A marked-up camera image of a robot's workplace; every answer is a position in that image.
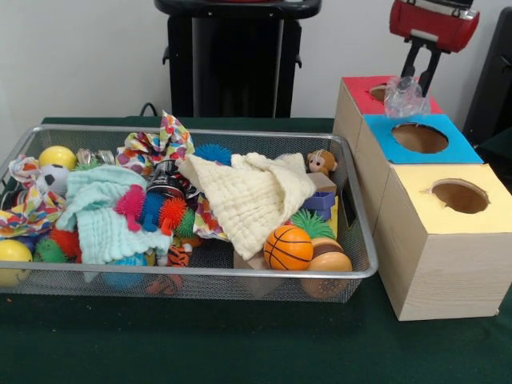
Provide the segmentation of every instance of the stuffed monkey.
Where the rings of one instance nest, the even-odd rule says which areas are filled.
[[[329,176],[329,172],[338,168],[338,163],[333,154],[327,150],[316,150],[307,155],[307,160],[311,172],[322,172],[325,176]]]

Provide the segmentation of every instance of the metal basket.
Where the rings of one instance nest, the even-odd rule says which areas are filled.
[[[28,130],[18,141],[8,159],[0,167],[0,175],[8,179],[9,161],[18,154],[37,157],[48,146],[66,146],[72,151],[88,148],[112,150],[124,143],[129,132],[154,132],[157,129],[111,126],[40,126]],[[282,153],[307,154],[317,149],[330,150],[339,165],[332,180],[338,186],[338,242],[352,261],[354,271],[311,272],[233,269],[233,247],[227,242],[210,240],[194,250],[190,267],[101,266],[0,262],[0,277],[8,270],[31,270],[28,278],[14,287],[0,287],[0,292],[16,294],[65,294],[89,296],[215,298],[230,300],[260,299],[273,301],[346,302],[362,279],[377,270],[378,262],[366,214],[362,204],[350,148],[346,140],[332,134],[290,134],[237,132],[222,130],[190,130],[194,144],[217,143],[234,153],[259,152],[275,158]],[[116,290],[105,282],[106,274],[116,278],[137,274],[140,283],[128,290]],[[301,281],[329,279],[344,281],[345,289],[332,298],[316,299],[302,289]],[[257,294],[251,287],[274,287]]]

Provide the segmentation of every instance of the mint green cloth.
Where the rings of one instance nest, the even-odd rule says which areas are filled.
[[[82,263],[106,264],[150,248],[166,253],[172,237],[156,232],[131,232],[124,216],[114,211],[117,200],[132,184],[146,188],[142,176],[119,166],[71,172],[67,179],[67,208],[57,221],[60,230],[78,225]]]

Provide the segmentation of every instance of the round hole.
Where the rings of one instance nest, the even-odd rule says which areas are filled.
[[[402,146],[420,154],[437,154],[448,147],[448,138],[444,134],[432,126],[414,122],[396,126],[393,136]]]
[[[432,193],[446,206],[462,214],[477,214],[489,205],[485,191],[463,180],[441,180],[434,185]]]
[[[379,84],[378,86],[374,86],[370,90],[371,97],[375,100],[384,103],[386,99],[386,84]]]

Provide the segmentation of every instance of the table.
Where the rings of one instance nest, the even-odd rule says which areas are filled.
[[[158,126],[158,118],[46,123]],[[327,132],[330,119],[188,128]],[[378,275],[345,305],[0,295],[0,382],[512,382],[512,295],[496,318],[400,323]]]

